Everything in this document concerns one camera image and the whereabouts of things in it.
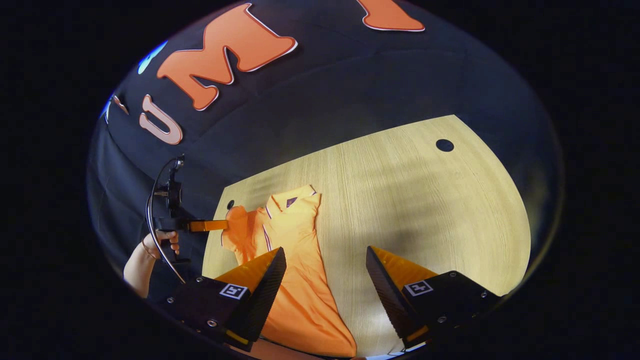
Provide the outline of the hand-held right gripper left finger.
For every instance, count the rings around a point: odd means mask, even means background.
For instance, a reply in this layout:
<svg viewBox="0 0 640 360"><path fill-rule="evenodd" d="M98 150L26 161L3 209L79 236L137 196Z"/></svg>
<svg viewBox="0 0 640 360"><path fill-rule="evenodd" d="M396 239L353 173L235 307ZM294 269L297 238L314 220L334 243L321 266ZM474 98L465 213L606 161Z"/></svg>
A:
<svg viewBox="0 0 640 360"><path fill-rule="evenodd" d="M286 268L285 250L278 247L216 278L199 276L165 298L165 314L215 344L249 351L261 336Z"/></svg>

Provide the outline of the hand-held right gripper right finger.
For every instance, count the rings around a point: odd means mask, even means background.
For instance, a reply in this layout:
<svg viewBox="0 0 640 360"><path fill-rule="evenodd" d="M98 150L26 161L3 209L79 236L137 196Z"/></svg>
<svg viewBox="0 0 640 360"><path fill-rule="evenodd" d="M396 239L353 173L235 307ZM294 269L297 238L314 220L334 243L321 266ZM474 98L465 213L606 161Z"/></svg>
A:
<svg viewBox="0 0 640 360"><path fill-rule="evenodd" d="M502 301L462 272L435 273L379 247L368 246L365 263L382 307L406 348L448 337Z"/></svg>

